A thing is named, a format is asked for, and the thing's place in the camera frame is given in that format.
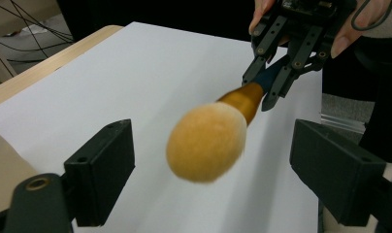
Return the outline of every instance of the brush handle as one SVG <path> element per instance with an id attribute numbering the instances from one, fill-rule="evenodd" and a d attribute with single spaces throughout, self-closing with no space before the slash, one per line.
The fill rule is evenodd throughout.
<path id="1" fill-rule="evenodd" d="M 248 83 L 226 93 L 217 101 L 229 104 L 238 109 L 245 117 L 247 125 L 249 125 L 256 115 L 264 94 L 260 84 Z"/>

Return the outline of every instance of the brush bristles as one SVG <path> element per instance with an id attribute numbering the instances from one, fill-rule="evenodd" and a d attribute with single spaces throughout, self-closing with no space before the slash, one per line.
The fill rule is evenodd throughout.
<path id="1" fill-rule="evenodd" d="M 245 148 L 247 124 L 234 107 L 214 102 L 188 112 L 173 129 L 166 148 L 172 171 L 195 183 L 227 172 Z"/>

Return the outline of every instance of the metal gripper linkage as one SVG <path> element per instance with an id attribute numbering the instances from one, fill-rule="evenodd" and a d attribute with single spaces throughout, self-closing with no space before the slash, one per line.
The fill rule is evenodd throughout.
<path id="1" fill-rule="evenodd" d="M 265 90 L 262 112 L 272 109 L 280 96 L 284 98 L 299 76 L 323 67 L 336 34 L 355 7 L 355 0 L 277 0 L 262 16 L 251 36 L 254 59 L 243 84 L 266 69 L 282 38 L 288 40 L 283 57 L 287 62 L 273 77 L 270 90 Z"/>

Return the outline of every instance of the makeup brush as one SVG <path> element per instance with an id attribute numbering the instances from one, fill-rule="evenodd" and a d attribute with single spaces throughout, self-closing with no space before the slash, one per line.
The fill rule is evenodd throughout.
<path id="1" fill-rule="evenodd" d="M 235 164 L 245 148 L 247 127 L 285 63 L 286 59 L 281 59 L 252 82 L 190 110 L 180 119 L 166 147 L 168 164 L 176 176 L 211 183 Z"/>

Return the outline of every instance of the white tabletop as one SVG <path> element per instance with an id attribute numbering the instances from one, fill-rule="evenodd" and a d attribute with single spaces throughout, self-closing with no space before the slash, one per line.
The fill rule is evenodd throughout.
<path id="1" fill-rule="evenodd" d="M 106 224 L 76 232 L 317 232 L 317 197 L 288 159 L 294 120 L 320 122 L 320 73 L 259 110 L 216 182 L 183 181 L 166 162 L 181 116 L 240 87 L 252 59 L 247 42 L 134 22 L 0 104 L 0 135 L 40 173 L 61 175 L 103 126 L 132 120 L 136 168 Z"/>

